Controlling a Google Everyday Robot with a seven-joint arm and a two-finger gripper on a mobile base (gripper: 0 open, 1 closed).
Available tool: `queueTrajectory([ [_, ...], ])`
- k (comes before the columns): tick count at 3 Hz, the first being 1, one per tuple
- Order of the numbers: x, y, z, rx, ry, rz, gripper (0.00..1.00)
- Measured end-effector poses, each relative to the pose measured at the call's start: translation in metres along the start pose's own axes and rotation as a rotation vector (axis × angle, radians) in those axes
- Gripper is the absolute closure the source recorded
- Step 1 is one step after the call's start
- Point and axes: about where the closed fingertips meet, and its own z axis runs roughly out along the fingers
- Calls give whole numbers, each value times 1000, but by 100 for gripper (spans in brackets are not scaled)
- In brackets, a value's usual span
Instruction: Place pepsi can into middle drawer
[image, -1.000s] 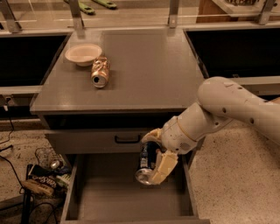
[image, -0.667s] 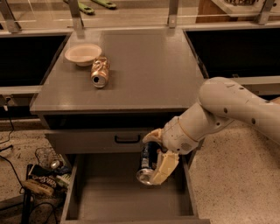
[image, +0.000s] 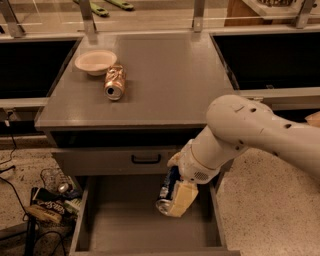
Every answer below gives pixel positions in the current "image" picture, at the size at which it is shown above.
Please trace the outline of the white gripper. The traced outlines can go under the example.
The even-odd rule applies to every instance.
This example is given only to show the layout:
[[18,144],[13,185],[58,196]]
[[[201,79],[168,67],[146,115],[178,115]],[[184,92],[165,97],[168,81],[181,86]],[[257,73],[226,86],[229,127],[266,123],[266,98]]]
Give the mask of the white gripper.
[[208,168],[201,164],[192,152],[192,142],[193,139],[190,139],[182,150],[167,162],[168,168],[178,165],[180,176],[185,180],[177,181],[174,185],[172,201],[167,211],[171,217],[181,217],[198,195],[196,184],[207,184],[221,169],[221,167]]

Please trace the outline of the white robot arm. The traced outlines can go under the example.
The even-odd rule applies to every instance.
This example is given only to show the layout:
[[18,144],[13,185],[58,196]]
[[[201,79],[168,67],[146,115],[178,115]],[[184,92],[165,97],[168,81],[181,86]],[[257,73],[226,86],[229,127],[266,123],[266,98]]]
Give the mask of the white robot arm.
[[257,101],[237,95],[215,99],[206,113],[206,127],[168,162],[168,187],[158,209],[180,217],[198,194],[197,186],[212,180],[221,167],[249,148],[273,154],[317,177],[320,175],[320,129],[276,116]]

